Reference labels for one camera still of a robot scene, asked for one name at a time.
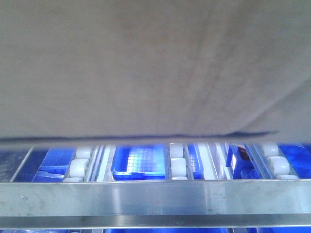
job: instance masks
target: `blue plastic bin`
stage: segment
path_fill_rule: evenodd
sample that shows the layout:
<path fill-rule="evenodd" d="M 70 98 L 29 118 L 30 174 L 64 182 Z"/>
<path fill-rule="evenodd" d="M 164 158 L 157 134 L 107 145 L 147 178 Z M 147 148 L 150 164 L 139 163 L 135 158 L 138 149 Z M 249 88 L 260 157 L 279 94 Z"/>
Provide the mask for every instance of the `blue plastic bin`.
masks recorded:
<path fill-rule="evenodd" d="M 260 179 L 260 175 L 256 172 L 255 169 L 243 169 L 241 172 L 242 179 Z"/>
<path fill-rule="evenodd" d="M 75 152 L 76 148 L 50 148 L 39 171 L 64 175 Z"/>
<path fill-rule="evenodd" d="M 311 144 L 303 144 L 303 147 L 311 154 Z"/>
<path fill-rule="evenodd" d="M 164 180 L 164 146 L 117 147 L 111 172 L 116 181 Z"/>
<path fill-rule="evenodd" d="M 227 233 L 226 228 L 108 229 L 106 233 Z"/>
<path fill-rule="evenodd" d="M 188 144 L 189 159 L 193 172 L 193 177 L 196 180 L 204 179 L 204 168 L 197 144 Z"/>
<path fill-rule="evenodd" d="M 31 182 L 34 179 L 47 152 L 48 149 L 35 148 L 30 153 L 26 163 L 17 174 L 16 178 L 14 179 L 14 182 Z"/>
<path fill-rule="evenodd" d="M 38 171 L 32 180 L 34 183 L 41 183 L 41 182 L 62 182 L 64 179 L 64 175 L 62 174 L 52 174 L 47 173 L 46 171 Z"/>
<path fill-rule="evenodd" d="M 311 178 L 311 154 L 305 147 L 282 144 L 279 147 L 300 178 Z"/>
<path fill-rule="evenodd" d="M 233 156 L 235 157 L 235 166 L 233 167 L 233 179 L 243 179 L 246 173 L 254 169 L 254 166 L 244 148 L 230 145 L 227 155 L 226 167 L 231 167 Z"/>
<path fill-rule="evenodd" d="M 310 233 L 311 227 L 257 228 L 257 233 Z"/>

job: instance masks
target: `metal track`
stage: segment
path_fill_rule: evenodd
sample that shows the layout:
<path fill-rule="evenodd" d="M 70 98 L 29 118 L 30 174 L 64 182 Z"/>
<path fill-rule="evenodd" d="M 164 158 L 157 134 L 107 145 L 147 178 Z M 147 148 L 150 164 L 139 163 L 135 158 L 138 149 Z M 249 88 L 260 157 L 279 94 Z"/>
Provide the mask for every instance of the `metal track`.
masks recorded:
<path fill-rule="evenodd" d="M 310 193 L 311 180 L 0 183 L 0 226 L 309 226 Z"/>

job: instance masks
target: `blue plastic crate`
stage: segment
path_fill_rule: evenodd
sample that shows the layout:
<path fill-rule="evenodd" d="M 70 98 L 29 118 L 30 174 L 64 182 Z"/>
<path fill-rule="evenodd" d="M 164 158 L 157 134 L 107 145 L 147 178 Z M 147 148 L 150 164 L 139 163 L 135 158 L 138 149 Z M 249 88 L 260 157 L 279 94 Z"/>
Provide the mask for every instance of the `blue plastic crate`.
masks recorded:
<path fill-rule="evenodd" d="M 76 148 L 50 148 L 39 171 L 64 175 L 75 152 Z"/>
<path fill-rule="evenodd" d="M 35 148 L 28 156 L 27 161 L 17 174 L 14 182 L 31 182 L 42 164 L 47 152 L 48 149 L 46 148 Z"/>
<path fill-rule="evenodd" d="M 305 147 L 282 144 L 279 147 L 300 178 L 311 178 L 311 154 Z"/>
<path fill-rule="evenodd" d="M 116 181 L 164 180 L 164 146 L 117 147 L 111 172 Z"/>
<path fill-rule="evenodd" d="M 257 233 L 310 233 L 311 227 L 257 228 Z"/>
<path fill-rule="evenodd" d="M 227 233 L 226 228 L 107 229 L 106 233 Z"/>
<path fill-rule="evenodd" d="M 197 144 L 188 144 L 189 159 L 193 172 L 193 177 L 196 180 L 204 178 L 204 168 L 201 161 L 201 156 Z"/>
<path fill-rule="evenodd" d="M 243 179 L 246 174 L 254 169 L 254 166 L 247 154 L 247 151 L 235 145 L 229 146 L 229 151 L 227 155 L 226 167 L 232 166 L 233 156 L 235 158 L 235 165 L 233 169 L 233 179 Z"/>
<path fill-rule="evenodd" d="M 311 154 L 311 144 L 303 144 L 303 147 Z"/>
<path fill-rule="evenodd" d="M 241 172 L 242 179 L 261 179 L 260 175 L 255 169 L 243 169 Z"/>
<path fill-rule="evenodd" d="M 47 173 L 46 171 L 38 171 L 35 174 L 34 179 L 32 182 L 34 183 L 41 183 L 41 182 L 62 182 L 64 179 L 64 175 L 62 174 L 52 174 L 52 173 Z"/>

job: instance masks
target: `screw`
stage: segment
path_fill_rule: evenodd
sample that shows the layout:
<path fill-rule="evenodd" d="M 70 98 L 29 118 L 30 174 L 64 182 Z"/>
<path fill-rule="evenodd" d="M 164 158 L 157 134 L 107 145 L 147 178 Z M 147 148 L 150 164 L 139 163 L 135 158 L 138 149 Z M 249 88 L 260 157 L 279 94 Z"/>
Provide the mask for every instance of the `screw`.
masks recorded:
<path fill-rule="evenodd" d="M 27 197 L 27 196 L 25 196 L 25 195 L 22 195 L 22 196 L 20 196 L 20 199 L 21 199 L 21 200 L 27 200 L 27 199 L 28 199 L 28 197 Z"/>

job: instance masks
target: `stainless steel bar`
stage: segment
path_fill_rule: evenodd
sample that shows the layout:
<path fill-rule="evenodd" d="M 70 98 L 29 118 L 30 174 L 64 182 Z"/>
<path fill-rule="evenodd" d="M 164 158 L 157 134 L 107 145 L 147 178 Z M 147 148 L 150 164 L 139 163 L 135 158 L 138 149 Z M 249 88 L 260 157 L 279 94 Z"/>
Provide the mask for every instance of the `stainless steel bar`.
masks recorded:
<path fill-rule="evenodd" d="M 227 180 L 227 175 L 225 172 L 225 168 L 227 167 L 223 166 L 221 158 L 220 158 L 221 155 L 219 154 L 215 143 L 206 143 L 206 147 L 210 155 L 210 158 L 212 160 L 212 164 L 216 172 L 217 180 Z"/>
<path fill-rule="evenodd" d="M 305 226 L 310 193 L 311 180 L 0 183 L 0 226 Z"/>
<path fill-rule="evenodd" d="M 18 166 L 16 172 L 14 173 L 14 175 L 11 178 L 11 182 L 16 178 L 17 174 L 19 173 L 19 171 L 21 170 L 21 168 L 24 166 L 25 162 L 27 161 L 29 155 L 31 154 L 31 152 L 33 151 L 33 147 L 29 149 L 29 151 L 27 152 L 26 156 L 24 157 L 24 159 L 21 161 L 20 165 Z"/>
<path fill-rule="evenodd" d="M 165 179 L 171 180 L 171 155 L 169 151 L 169 145 L 164 145 L 164 165 L 165 165 Z"/>
<path fill-rule="evenodd" d="M 99 163 L 102 158 L 102 152 L 103 152 L 104 147 L 103 146 L 97 146 L 93 152 L 92 152 L 92 157 L 90 159 L 89 163 L 89 169 L 86 172 L 86 178 L 85 181 L 96 181 L 96 175 L 98 174 L 98 169 L 99 169 Z"/>
<path fill-rule="evenodd" d="M 183 148 L 184 148 L 184 158 L 186 160 L 186 167 L 187 167 L 187 178 L 188 180 L 194 180 L 193 171 L 192 171 L 191 162 L 190 162 L 188 144 L 183 144 Z"/>
<path fill-rule="evenodd" d="M 202 160 L 202 165 L 204 168 L 204 179 L 205 180 L 217 180 L 217 174 L 215 170 L 215 165 L 213 164 L 213 159 L 206 143 L 198 143 L 198 148 L 200 152 L 200 157 Z"/>
<path fill-rule="evenodd" d="M 102 157 L 102 161 L 99 167 L 99 172 L 98 172 L 98 177 L 97 177 L 97 182 L 103 182 L 105 174 L 106 174 L 106 169 L 107 169 L 107 165 L 108 165 L 108 160 L 109 160 L 109 155 L 110 155 L 110 150 L 113 146 L 111 145 L 107 145 L 104 147 L 104 154 Z"/>
<path fill-rule="evenodd" d="M 220 160 L 221 166 L 225 172 L 225 177 L 227 178 L 227 180 L 231 180 L 232 179 L 232 171 L 229 167 L 226 167 L 226 151 L 225 151 L 225 146 L 223 144 L 220 143 L 215 143 L 216 146 L 216 150 L 218 153 L 218 158 Z"/>
<path fill-rule="evenodd" d="M 108 157 L 108 161 L 106 165 L 106 170 L 104 171 L 104 180 L 103 180 L 104 182 L 114 181 L 113 175 L 111 173 L 111 167 L 113 163 L 113 158 L 115 156 L 115 152 L 116 152 L 116 146 L 112 145 L 109 151 L 109 157 Z"/>
<path fill-rule="evenodd" d="M 268 171 L 264 165 L 263 155 L 259 155 L 255 145 L 253 144 L 245 144 L 245 149 L 247 151 L 248 156 L 250 157 L 253 166 L 257 171 L 259 171 L 260 175 L 264 179 L 272 179 L 274 178 L 274 174 L 272 171 Z"/>

